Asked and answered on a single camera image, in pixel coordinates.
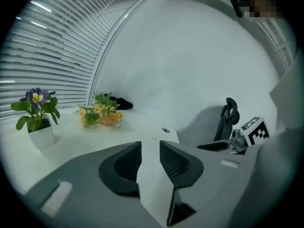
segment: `white flower pot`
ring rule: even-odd
[[[47,119],[50,123],[50,126],[44,129],[40,129],[29,134],[29,138],[31,139],[32,143],[35,145],[35,147],[42,151],[54,144],[54,134],[51,122],[48,118],[48,115],[43,115],[42,119]]]

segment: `flower bouquet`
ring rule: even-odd
[[[79,114],[83,129],[94,124],[115,124],[116,127],[121,126],[124,115],[117,111],[119,104],[116,101],[110,100],[111,95],[112,93],[109,93],[107,96],[94,93],[95,104],[93,108],[80,106]]]

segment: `potted plant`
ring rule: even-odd
[[[52,97],[55,93],[55,91],[51,93],[46,90],[42,91],[40,88],[31,89],[19,102],[11,104],[12,110],[25,111],[30,115],[20,117],[16,129],[21,130],[26,123],[29,137],[39,150],[54,144],[53,129],[46,113],[51,114],[54,122],[58,125],[57,118],[60,118],[60,113],[55,108],[57,98]]]

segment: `white wall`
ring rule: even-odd
[[[153,20],[169,1],[145,0],[128,16],[102,58],[97,72],[99,77],[96,77],[97,82],[94,82],[93,91],[119,94],[127,70],[146,30],[151,28]]]
[[[235,128],[258,115],[273,132],[269,92],[277,82],[266,52],[233,20],[190,0],[149,0],[114,42],[98,90],[131,101],[195,146],[213,140],[227,97],[238,104]]]

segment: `gray surface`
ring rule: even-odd
[[[227,227],[232,212],[249,183],[259,150],[260,145],[250,146],[234,175],[231,176],[217,195],[211,198],[208,203],[205,203],[197,213],[171,227]]]
[[[302,134],[303,129],[287,130],[263,144],[229,227],[251,227],[278,204],[303,156]]]
[[[237,168],[221,164],[222,160],[241,163],[243,155],[224,154],[220,152],[195,149],[186,145],[168,142],[176,148],[200,159],[204,171],[193,186],[178,189],[180,199],[194,210],[200,210],[208,204],[236,173]]]
[[[108,156],[133,143],[76,157],[37,183],[26,197],[37,207],[52,193],[58,181],[73,184],[73,190],[55,219],[69,227],[157,228],[160,225],[141,205],[139,198],[120,196],[100,180],[98,168]]]
[[[222,190],[197,213],[172,227],[254,226],[278,204],[292,182],[303,157],[303,130],[287,130],[262,145],[250,146]]]

